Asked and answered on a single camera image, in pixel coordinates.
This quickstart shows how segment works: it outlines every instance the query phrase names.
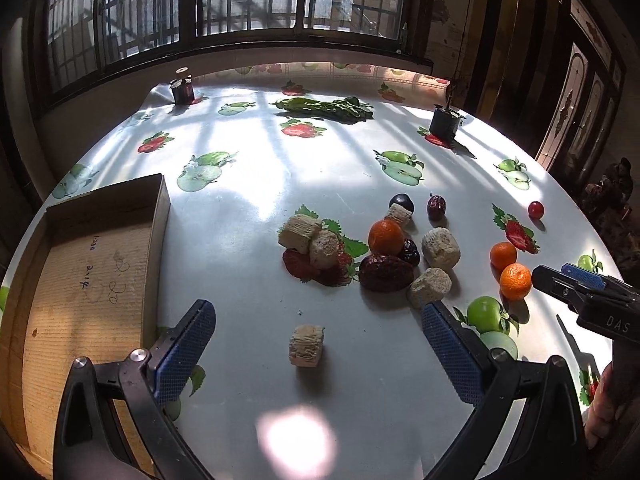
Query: screw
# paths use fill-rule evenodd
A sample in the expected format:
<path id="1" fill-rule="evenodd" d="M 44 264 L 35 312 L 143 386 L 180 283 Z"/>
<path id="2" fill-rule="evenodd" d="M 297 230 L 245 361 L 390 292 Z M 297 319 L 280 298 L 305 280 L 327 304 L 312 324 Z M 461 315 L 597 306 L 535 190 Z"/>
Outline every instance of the screw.
<path id="1" fill-rule="evenodd" d="M 144 348 L 138 348 L 129 354 L 129 359 L 139 363 L 146 359 L 146 350 Z"/>
<path id="2" fill-rule="evenodd" d="M 558 367 L 563 367 L 566 365 L 566 361 L 564 360 L 564 358 L 560 357 L 559 355 L 552 355 L 551 362 Z"/>
<path id="3" fill-rule="evenodd" d="M 86 365 L 87 362 L 87 358 L 84 356 L 81 357 L 76 357 L 74 359 L 74 362 L 72 364 L 73 368 L 84 368 L 84 366 Z"/>
<path id="4" fill-rule="evenodd" d="M 491 358 L 499 363 L 507 360 L 507 351 L 503 348 L 493 348 L 491 350 Z"/>

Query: human hand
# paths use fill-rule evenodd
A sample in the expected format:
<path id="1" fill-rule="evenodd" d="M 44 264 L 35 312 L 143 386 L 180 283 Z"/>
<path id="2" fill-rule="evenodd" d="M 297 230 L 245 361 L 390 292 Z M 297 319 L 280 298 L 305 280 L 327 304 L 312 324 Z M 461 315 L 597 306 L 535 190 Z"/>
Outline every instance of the human hand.
<path id="1" fill-rule="evenodd" d="M 609 434 L 616 415 L 616 406 L 607 393 L 611 382 L 612 364 L 609 363 L 602 372 L 593 402 L 589 406 L 587 423 L 584 425 L 584 437 L 588 449 L 593 449 L 601 438 Z"/>

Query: cube-shaped pastry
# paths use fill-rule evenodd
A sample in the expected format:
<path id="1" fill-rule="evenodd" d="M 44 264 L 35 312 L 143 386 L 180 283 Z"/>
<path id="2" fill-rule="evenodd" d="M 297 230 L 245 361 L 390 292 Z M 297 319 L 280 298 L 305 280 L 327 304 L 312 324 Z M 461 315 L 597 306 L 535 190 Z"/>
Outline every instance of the cube-shaped pastry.
<path id="1" fill-rule="evenodd" d="M 295 249 L 300 254 L 307 254 L 311 238 L 320 232 L 321 227 L 322 221 L 316 218 L 294 215 L 283 225 L 278 243 L 287 249 Z"/>
<path id="2" fill-rule="evenodd" d="M 460 259 L 460 247 L 451 231 L 436 227 L 422 238 L 422 254 L 431 267 L 451 270 Z"/>
<path id="3" fill-rule="evenodd" d="M 318 325 L 300 325 L 296 327 L 289 341 L 289 361 L 301 367 L 318 366 L 322 355 L 324 327 Z"/>
<path id="4" fill-rule="evenodd" d="M 400 224 L 400 227 L 404 227 L 411 219 L 411 214 L 411 211 L 401 205 L 392 204 L 389 206 L 389 211 L 386 212 L 385 218 Z"/>
<path id="5" fill-rule="evenodd" d="M 331 231 L 322 230 L 313 238 L 309 245 L 309 259 L 316 269 L 330 269 L 338 263 L 338 235 Z"/>
<path id="6" fill-rule="evenodd" d="M 442 269 L 430 267 L 409 287 L 407 296 L 415 308 L 440 301 L 451 290 L 451 278 Z"/>

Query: blue gripper pad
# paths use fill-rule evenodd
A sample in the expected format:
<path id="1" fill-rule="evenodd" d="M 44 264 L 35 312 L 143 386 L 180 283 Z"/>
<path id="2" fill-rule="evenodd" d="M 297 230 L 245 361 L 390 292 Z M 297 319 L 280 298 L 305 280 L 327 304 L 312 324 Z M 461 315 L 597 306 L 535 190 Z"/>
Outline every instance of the blue gripper pad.
<path id="1" fill-rule="evenodd" d="M 216 328 L 216 313 L 208 301 L 193 317 L 156 371 L 154 399 L 159 406 L 180 397 Z"/>
<path id="2" fill-rule="evenodd" d="M 575 266 L 574 264 L 564 264 L 562 266 L 562 269 L 560 269 L 560 273 L 568 276 L 569 278 L 573 278 L 583 285 L 589 286 L 596 290 L 604 290 L 604 280 L 595 272 L 584 270 L 583 268 Z"/>
<path id="3" fill-rule="evenodd" d="M 484 399 L 482 371 L 433 303 L 422 309 L 422 332 L 462 402 L 478 407 Z"/>

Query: table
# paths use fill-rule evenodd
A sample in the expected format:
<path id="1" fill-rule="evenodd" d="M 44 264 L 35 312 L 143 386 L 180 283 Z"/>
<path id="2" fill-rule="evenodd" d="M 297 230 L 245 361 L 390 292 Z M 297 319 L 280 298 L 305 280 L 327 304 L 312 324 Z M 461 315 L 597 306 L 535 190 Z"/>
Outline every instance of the table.
<path id="1" fill-rule="evenodd" d="M 464 114 L 456 139 L 465 150 L 426 139 L 433 103 L 444 102 L 446 84 L 369 65 L 271 64 L 196 78 L 196 103 L 189 107 L 175 107 L 168 86 L 158 85 L 48 197 L 3 284 L 10 286 L 47 206 L 161 172 L 172 208 L 159 323 L 176 323 L 198 298 L 212 301 L 218 316 L 194 380 L 200 387 L 190 396 L 193 385 L 187 384 L 175 422 L 210 473 L 217 480 L 421 479 L 472 407 L 458 399 L 402 292 L 372 294 L 357 282 L 333 288 L 292 277 L 278 245 L 284 222 L 304 204 L 339 222 L 344 236 L 366 242 L 389 199 L 405 192 L 416 208 L 408 233 L 419 245 L 432 228 L 426 202 L 430 194 L 442 195 L 448 227 L 462 249 L 444 303 L 463 312 L 478 296 L 498 295 L 489 250 L 506 238 L 492 205 L 534 232 L 540 252 L 518 253 L 530 269 L 559 269 L 595 250 L 605 273 L 620 276 L 570 197 L 498 131 Z M 372 105 L 374 119 L 289 119 L 272 105 L 301 95 L 355 95 Z M 417 166 L 422 179 L 409 186 L 388 176 L 374 150 L 415 153 L 424 163 Z M 529 189 L 512 185 L 497 169 L 507 158 L 526 165 Z M 533 200 L 546 208 L 536 224 L 527 217 Z M 536 290 L 526 303 L 519 335 L 511 332 L 520 357 L 544 362 L 551 354 L 564 356 L 579 392 L 580 367 L 591 359 L 602 371 L 610 341 L 578 327 L 564 304 Z M 321 365 L 311 370 L 287 358 L 293 329 L 305 323 L 325 327 Z M 578 364 L 577 352 L 593 357 L 578 355 Z M 521 408 L 512 409 L 482 473 L 499 464 Z"/>

